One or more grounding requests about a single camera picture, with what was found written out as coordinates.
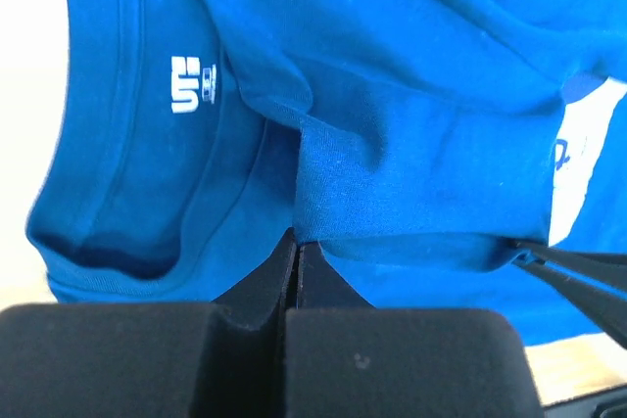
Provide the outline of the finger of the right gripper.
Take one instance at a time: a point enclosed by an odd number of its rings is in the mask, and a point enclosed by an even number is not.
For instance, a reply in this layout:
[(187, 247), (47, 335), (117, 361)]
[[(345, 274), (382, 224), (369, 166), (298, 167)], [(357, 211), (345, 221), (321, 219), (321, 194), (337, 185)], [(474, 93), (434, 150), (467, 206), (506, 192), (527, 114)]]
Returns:
[(622, 348), (626, 347), (626, 301), (538, 262), (518, 266), (559, 292)]
[(543, 262), (552, 262), (619, 291), (626, 290), (626, 255), (570, 252), (529, 241), (511, 244), (530, 251)]

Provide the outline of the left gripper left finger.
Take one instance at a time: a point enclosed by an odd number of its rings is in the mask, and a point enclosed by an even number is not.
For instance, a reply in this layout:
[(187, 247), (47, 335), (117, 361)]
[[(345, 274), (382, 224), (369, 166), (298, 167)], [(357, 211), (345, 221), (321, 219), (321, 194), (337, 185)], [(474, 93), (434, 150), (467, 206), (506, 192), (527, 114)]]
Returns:
[(260, 266), (215, 300), (227, 323), (240, 330), (275, 329), (284, 312), (295, 261), (296, 240), (289, 228)]

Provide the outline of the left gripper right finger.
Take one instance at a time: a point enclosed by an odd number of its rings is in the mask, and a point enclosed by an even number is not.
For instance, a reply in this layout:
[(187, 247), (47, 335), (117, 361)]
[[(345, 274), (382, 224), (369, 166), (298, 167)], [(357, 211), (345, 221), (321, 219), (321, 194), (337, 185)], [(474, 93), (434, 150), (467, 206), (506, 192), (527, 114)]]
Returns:
[(298, 254), (296, 306), (373, 308), (326, 260), (319, 243), (307, 243)]

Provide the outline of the blue t-shirt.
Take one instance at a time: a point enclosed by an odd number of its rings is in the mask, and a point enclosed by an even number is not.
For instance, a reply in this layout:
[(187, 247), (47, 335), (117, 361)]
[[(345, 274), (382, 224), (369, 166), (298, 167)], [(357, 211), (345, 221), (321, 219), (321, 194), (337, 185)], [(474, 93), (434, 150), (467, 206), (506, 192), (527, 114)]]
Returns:
[(626, 0), (67, 1), (59, 301), (211, 301), (293, 229), (375, 306), (597, 332), (511, 241), (626, 249)]

